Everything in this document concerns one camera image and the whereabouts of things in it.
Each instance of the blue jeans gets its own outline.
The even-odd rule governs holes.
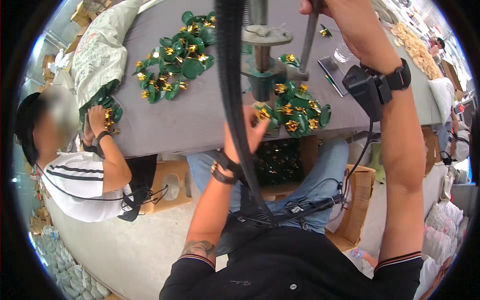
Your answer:
[[[192,170],[193,179],[202,193],[211,178],[210,167],[213,161],[216,160],[217,155],[218,152],[215,150],[187,155],[187,161],[190,165],[190,170]],[[324,144],[319,147],[317,162],[303,180],[302,184],[287,198],[281,201],[266,202],[268,208],[271,211],[279,210],[285,207],[287,203],[296,202],[303,197],[307,197],[308,201],[314,202],[315,200],[319,201],[337,195],[337,182],[334,180],[326,180],[322,184],[319,183],[327,178],[333,178],[342,182],[347,167],[347,160],[348,144],[344,139],[337,138],[324,142]],[[230,199],[231,212],[240,210],[240,198],[240,182],[237,182],[233,187]],[[306,216],[304,219],[309,230],[324,234],[324,228],[328,223],[331,212],[332,209],[329,208]],[[296,220],[282,223],[281,226],[301,228],[300,223]]]

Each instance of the concrete floor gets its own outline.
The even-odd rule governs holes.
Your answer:
[[[424,180],[425,215],[437,199],[445,166],[433,167]],[[189,184],[194,200],[135,222],[112,218],[100,223],[84,223],[66,216],[52,201],[46,205],[65,245],[96,278],[119,296],[130,300],[158,299],[171,265],[177,260],[198,202],[199,191]],[[378,257],[386,216],[386,186],[376,183],[359,246]],[[353,260],[362,269],[362,261]],[[227,257],[217,260],[217,270]]]

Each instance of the forearm tattoo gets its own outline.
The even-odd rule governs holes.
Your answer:
[[[185,244],[181,255],[196,254],[215,263],[216,247],[206,240],[190,240]]]

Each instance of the smartphone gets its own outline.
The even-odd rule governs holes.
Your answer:
[[[325,71],[325,73],[332,79],[333,84],[337,87],[337,89],[340,91],[342,96],[345,96],[348,94],[347,89],[343,86],[342,80],[343,77],[345,77],[345,74],[343,74],[342,70],[338,67],[338,65],[334,62],[334,60],[330,57],[324,57],[320,60],[318,60],[318,63],[322,67],[322,69]]]

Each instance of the man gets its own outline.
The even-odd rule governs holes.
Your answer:
[[[369,0],[326,0],[323,13],[332,16],[351,52],[380,73],[391,74],[402,61],[378,22]],[[302,0],[300,12],[312,7]],[[423,242],[422,180],[425,150],[411,87],[392,91],[383,107],[382,155],[387,176],[387,214],[379,263],[373,279],[364,276],[324,235],[331,210],[298,222],[267,229],[229,253],[227,267],[215,272],[216,245],[228,216],[238,210],[239,185],[214,173],[206,186],[208,153],[187,157],[203,194],[193,215],[180,259],[160,291],[160,299],[412,299],[419,285]],[[253,113],[245,110],[250,151],[262,140],[267,122],[251,127]],[[345,141],[334,140],[319,148],[318,161],[300,187],[280,202],[279,209],[303,196],[319,201],[338,193],[333,178],[341,181],[347,164]],[[238,156],[227,126],[225,155],[234,163]],[[230,170],[214,169],[226,178]]]
[[[84,145],[91,146],[93,138],[97,138],[105,160],[92,152],[59,153],[63,145],[58,125],[49,104],[39,96],[40,93],[33,93],[20,104],[15,133],[28,163],[41,169],[42,181],[55,203],[66,215],[84,222],[116,216],[134,221],[145,210],[141,204],[153,183],[156,157],[131,161],[132,171],[136,171],[132,177],[129,164],[113,138],[106,134],[102,106],[89,110]],[[132,190],[136,192],[134,195],[130,195]]]
[[[445,42],[439,37],[431,37],[429,38],[428,42],[430,43],[430,47],[437,46],[439,49],[445,48]]]

